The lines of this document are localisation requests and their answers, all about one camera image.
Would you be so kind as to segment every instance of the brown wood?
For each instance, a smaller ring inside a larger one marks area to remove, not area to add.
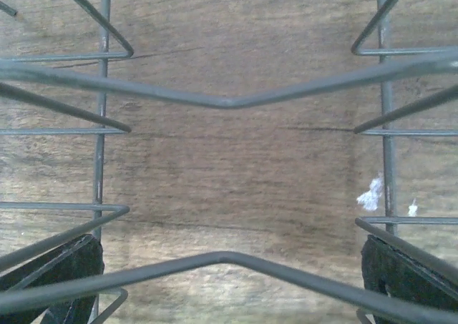
[[[2,1],[21,13],[16,20],[0,13],[2,55],[97,50],[97,26],[70,0]],[[454,2],[402,0],[393,12],[394,46],[453,44]],[[112,22],[136,52],[110,62],[109,75],[242,95],[348,71],[377,63],[349,51],[375,8],[375,0],[113,0]],[[376,46],[376,37],[368,45]],[[87,62],[52,65],[97,72]],[[396,105],[452,83],[453,76],[397,82]],[[22,86],[95,109],[94,94]],[[88,126],[12,101],[1,106],[1,127]],[[378,87],[235,112],[110,97],[109,116],[132,125],[133,133],[107,138],[104,201],[132,211],[103,231],[107,271],[236,250],[361,286],[364,233],[354,218],[366,213],[356,198],[381,170],[381,140],[350,129],[379,112]],[[397,125],[455,123],[449,105]],[[92,201],[94,137],[2,136],[0,142],[2,201]],[[414,198],[420,215],[454,215],[456,144],[399,139],[400,215]],[[4,210],[0,252],[89,216]],[[401,227],[402,237],[457,262],[454,233]],[[237,267],[128,290],[129,300],[108,323],[356,322],[350,306]]]

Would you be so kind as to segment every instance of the dish rack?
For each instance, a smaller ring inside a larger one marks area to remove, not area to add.
[[[380,63],[372,67],[332,77],[324,77],[311,82],[258,93],[246,97],[215,97],[189,92],[177,92],[171,89],[149,84],[126,82],[107,78],[110,59],[124,59],[133,55],[134,50],[129,42],[116,30],[109,21],[111,0],[101,0],[101,10],[98,11],[88,0],[74,0],[100,26],[99,51],[91,54],[17,56],[0,59],[0,79],[2,81],[33,82],[43,85],[53,85],[71,89],[82,89],[99,92],[97,96],[97,113],[79,109],[62,102],[25,91],[18,87],[0,83],[0,96],[13,99],[38,107],[47,108],[61,114],[67,114],[85,119],[97,124],[91,128],[71,129],[0,129],[2,135],[51,135],[51,134],[92,134],[97,137],[94,153],[94,182],[93,203],[57,203],[57,202],[0,202],[1,209],[34,209],[34,210],[81,210],[92,211],[93,220],[78,225],[72,229],[35,242],[32,245],[0,257],[0,271],[8,270],[36,256],[49,252],[51,249],[69,244],[72,240],[81,239],[83,234],[92,232],[98,242],[101,239],[101,226],[126,215],[130,208],[126,205],[107,205],[103,203],[103,170],[104,170],[104,138],[107,134],[124,134],[131,129],[121,122],[105,116],[107,95],[130,95],[155,101],[172,102],[188,106],[199,106],[213,109],[241,109],[265,104],[284,102],[312,95],[335,92],[342,89],[362,87],[370,84],[381,84],[381,116],[369,120],[354,129],[355,134],[381,136],[384,156],[384,196],[385,217],[358,217],[356,225],[367,231],[370,241],[383,247],[397,258],[404,258],[404,266],[410,263],[410,268],[420,275],[427,285],[439,287],[453,299],[457,298],[458,269],[450,264],[414,247],[396,235],[397,225],[456,225],[455,217],[400,217],[396,212],[396,173],[394,165],[395,137],[429,136],[456,137],[458,130],[435,129],[394,129],[391,122],[445,104],[458,97],[458,86],[437,92],[436,94],[416,100],[403,107],[394,108],[392,82],[410,77],[420,77],[426,74],[442,74],[458,72],[458,47],[426,47],[426,48],[391,48],[390,24],[387,14],[399,0],[377,0],[378,11],[356,39],[351,50],[359,56],[378,56]],[[18,11],[6,3],[0,2],[0,10],[10,16],[18,15]],[[368,36],[378,29],[379,48],[362,49],[361,46]],[[124,51],[113,52],[109,49],[109,36],[113,36],[123,47]],[[392,56],[410,56],[401,61],[391,61]],[[61,62],[75,60],[98,60],[99,74],[89,75],[50,67],[38,67],[32,62]],[[381,230],[375,224],[385,224],[386,230]],[[239,265],[273,278],[284,280],[302,288],[316,291],[358,307],[357,317],[362,323],[370,323],[367,314],[376,316],[377,323],[458,323],[458,313],[442,306],[419,301],[407,301],[402,296],[387,296],[385,287],[377,289],[364,279],[365,289],[352,287],[335,280],[323,278],[300,271],[285,265],[260,259],[255,256],[238,252],[209,252],[201,255],[183,257],[176,260],[147,265],[131,270],[103,274],[103,268],[93,275],[83,278],[68,279],[63,282],[49,283],[38,287],[30,287],[33,280],[40,278],[43,271],[34,271],[28,278],[28,287],[16,287],[0,293],[0,315],[8,316],[17,313],[42,308],[46,309],[58,303],[72,302],[75,299],[93,299],[90,322],[103,323],[127,299],[124,285],[130,285],[146,280],[152,280],[165,275],[183,273],[195,268],[214,264]],[[363,265],[363,276],[368,275],[368,264]],[[102,293],[117,294],[118,298],[99,313],[97,295]]]

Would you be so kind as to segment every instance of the white paint spot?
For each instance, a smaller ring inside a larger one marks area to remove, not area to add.
[[[409,217],[416,217],[416,211],[418,206],[416,205],[416,199],[412,202],[412,205],[409,206]]]
[[[379,174],[379,177],[373,179],[369,185],[369,191],[361,194],[356,201],[358,201],[359,205],[363,205],[366,211],[376,211],[377,208],[379,208],[379,200],[382,195],[383,186],[384,181],[382,175]]]

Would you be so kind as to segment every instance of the thick metal wire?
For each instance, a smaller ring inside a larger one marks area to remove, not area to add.
[[[387,1],[394,0],[378,0],[379,11],[381,11],[384,7],[391,8],[396,3],[394,2],[393,4],[388,5],[386,4]],[[102,16],[106,20],[109,20],[109,9],[107,9],[109,7],[106,7],[109,0],[104,0],[102,2],[105,5],[103,7],[104,10],[102,11]],[[412,113],[420,112],[456,99],[456,91],[458,89],[457,86],[454,86],[446,91],[438,92],[426,99],[419,100],[400,109],[393,109],[391,82],[397,79],[420,77],[425,74],[457,73],[458,49],[450,49],[446,52],[429,51],[427,54],[422,53],[420,56],[405,59],[403,61],[388,60],[389,56],[400,54],[397,51],[388,49],[388,24],[386,16],[380,14],[378,14],[376,19],[373,19],[369,24],[374,27],[379,25],[379,46],[382,50],[385,49],[383,51],[378,50],[377,55],[381,56],[380,64],[337,76],[324,77],[311,82],[246,97],[215,97],[189,92],[177,92],[171,89],[149,84],[109,79],[107,78],[106,73],[108,60],[106,56],[99,63],[99,76],[92,76],[61,69],[38,67],[30,64],[22,64],[18,63],[17,59],[0,60],[0,79],[4,81],[14,80],[33,82],[100,92],[100,95],[98,96],[98,115],[95,117],[91,117],[87,115],[86,112],[81,112],[80,109],[68,107],[62,103],[45,101],[43,97],[37,94],[29,92],[24,93],[23,90],[10,88],[10,86],[5,87],[5,84],[1,84],[0,97],[13,98],[18,101],[28,102],[30,104],[35,104],[51,110],[64,109],[66,114],[74,116],[79,115],[79,117],[101,124],[101,118],[104,118],[105,115],[106,94],[137,96],[158,101],[213,109],[241,109],[290,101],[311,95],[335,92],[342,89],[382,83],[382,115],[358,126],[355,129],[355,132],[372,135],[375,134],[383,137],[385,160],[384,174],[385,182],[388,183],[388,187],[385,189],[386,199],[388,200],[386,208],[387,216],[357,218],[356,224],[365,229],[367,232],[370,232],[372,235],[375,235],[392,245],[404,254],[413,257],[421,264],[434,270],[438,275],[441,275],[449,281],[458,284],[458,269],[436,258],[435,256],[410,245],[394,234],[396,233],[396,226],[400,224],[457,225],[458,218],[397,217],[395,210],[395,196],[392,195],[392,192],[395,190],[392,188],[394,186],[395,178],[393,168],[394,136],[454,136],[457,135],[457,132],[454,130],[396,130],[386,125],[395,119],[399,119]],[[108,26],[105,25],[101,38],[103,43],[101,44],[102,52],[108,51],[108,31]],[[115,124],[118,126],[115,128],[117,131],[111,131],[111,133],[120,133],[120,129],[125,132],[128,131],[126,127],[119,128],[120,123],[115,122]],[[383,129],[373,129],[380,124],[385,125]],[[84,232],[96,229],[104,223],[120,217],[129,211],[129,208],[126,206],[102,204],[103,137],[107,131],[98,131],[101,129],[105,130],[105,128],[102,127],[94,129],[70,129],[69,131],[63,131],[62,129],[43,129],[42,131],[39,131],[38,129],[3,129],[0,131],[2,134],[98,134],[96,156],[94,158],[94,204],[0,202],[0,208],[9,209],[33,208],[48,210],[93,210],[95,212],[94,219],[59,235],[55,235],[0,257],[0,272],[25,260],[33,258],[34,256],[52,249],[53,247],[61,245]],[[114,212],[109,215],[102,216],[102,211],[104,210]],[[386,224],[387,231],[383,231],[372,225],[381,223]],[[98,238],[100,237],[100,231],[96,230],[94,233]],[[335,280],[312,275],[285,265],[279,265],[274,262],[262,260],[254,256],[240,254],[238,252],[210,252],[207,254],[184,257],[131,270],[123,270],[116,273],[108,273],[101,276],[73,280],[66,283],[48,285],[46,287],[0,293],[0,314],[38,308],[87,295],[96,295],[104,291],[119,289],[119,287],[122,287],[123,285],[131,285],[133,283],[152,280],[175,273],[183,273],[195,268],[219,263],[246,267],[259,273],[269,275],[273,278],[278,278],[299,287],[314,290],[355,305],[360,309],[357,316],[361,319],[362,323],[364,323],[364,318],[366,318],[365,313],[372,313],[389,320],[399,321],[400,323],[458,323],[458,313],[440,311],[433,308],[426,308],[424,306],[407,303],[403,300],[389,298],[379,293],[355,288]],[[119,306],[120,303],[127,297],[127,293],[125,291],[118,290],[117,292],[120,294],[118,300],[116,300],[109,309],[101,313],[99,317],[93,318],[94,321],[92,321],[92,323],[102,323],[109,315],[108,312],[111,311],[110,313],[112,313],[112,310],[115,310],[115,308],[117,308],[117,306]]]

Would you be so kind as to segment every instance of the white mark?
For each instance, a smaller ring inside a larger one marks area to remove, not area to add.
[[[416,199],[412,202],[412,205],[409,206],[409,217],[416,217],[416,211],[418,206],[416,205]]]
[[[369,191],[361,194],[356,201],[359,205],[363,205],[363,208],[366,211],[373,212],[379,208],[379,200],[382,194],[382,188],[384,181],[382,175],[379,174],[379,177],[373,179],[369,185]]]

